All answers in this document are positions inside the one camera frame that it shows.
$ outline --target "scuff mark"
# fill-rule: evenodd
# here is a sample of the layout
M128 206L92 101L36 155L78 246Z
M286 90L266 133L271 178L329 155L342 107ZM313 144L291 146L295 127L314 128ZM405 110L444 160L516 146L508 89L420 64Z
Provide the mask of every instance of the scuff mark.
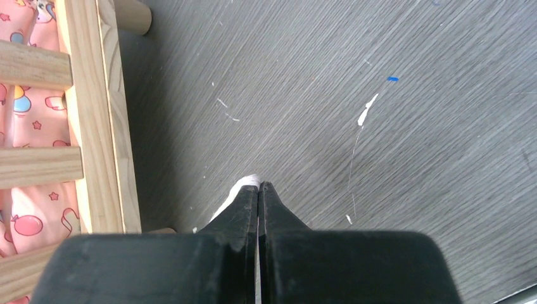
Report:
M354 208L354 219L356 219L356 203L354 202L354 193L351 193L353 196L353 208Z
M526 166L528 166L528 169L529 169L530 173L533 173L534 169L533 169L533 167L531 166L531 164L529 162L528 154L526 154L526 152L524 150L522 150L522 157L526 161Z
M241 120L240 119L236 119L236 118L233 118L231 115L229 115L228 113L224 113L225 116L231 118L231 120L233 120L234 122L240 122Z
M217 98L217 101L218 101L219 103L221 103L222 106L224 106L224 107L227 108L227 105L226 105L220 98Z

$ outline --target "gray floor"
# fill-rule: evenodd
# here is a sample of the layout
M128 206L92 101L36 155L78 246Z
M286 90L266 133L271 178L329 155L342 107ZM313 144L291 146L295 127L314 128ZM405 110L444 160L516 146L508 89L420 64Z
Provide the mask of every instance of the gray floor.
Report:
M537 282L537 1L148 3L121 36L145 229L258 173L310 227L429 234L467 303Z

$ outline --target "pink fabric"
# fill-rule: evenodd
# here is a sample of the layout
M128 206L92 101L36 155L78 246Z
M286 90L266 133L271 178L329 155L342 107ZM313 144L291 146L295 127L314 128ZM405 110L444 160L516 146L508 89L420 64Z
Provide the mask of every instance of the pink fabric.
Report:
M0 0L0 39L59 51L54 4L47 0ZM62 95L59 91L0 84L0 145L70 146ZM59 243L80 232L74 182L0 191L0 256Z

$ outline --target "balloon print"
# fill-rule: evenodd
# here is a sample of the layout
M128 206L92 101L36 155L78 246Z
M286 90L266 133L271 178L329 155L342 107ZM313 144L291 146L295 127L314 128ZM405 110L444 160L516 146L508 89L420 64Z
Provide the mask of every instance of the balloon print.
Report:
M21 33L15 32L9 38L12 42L24 44L24 37Z
M22 236L34 236L43 230L43 222L33 215L15 215L11 221L15 222L15 231Z

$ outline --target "crib rail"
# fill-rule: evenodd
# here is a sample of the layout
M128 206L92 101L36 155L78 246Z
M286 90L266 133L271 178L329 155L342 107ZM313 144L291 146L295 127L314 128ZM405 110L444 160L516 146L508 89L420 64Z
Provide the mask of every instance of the crib rail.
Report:
M83 178L78 147L0 149L0 189Z
M0 82L64 91L73 85L69 55L0 41Z
M65 91L72 145L0 147L0 189L75 181L83 233L141 232L117 24L143 34L151 12L115 1L55 0L61 52L0 41L0 84ZM0 303L31 293L55 248L0 258Z

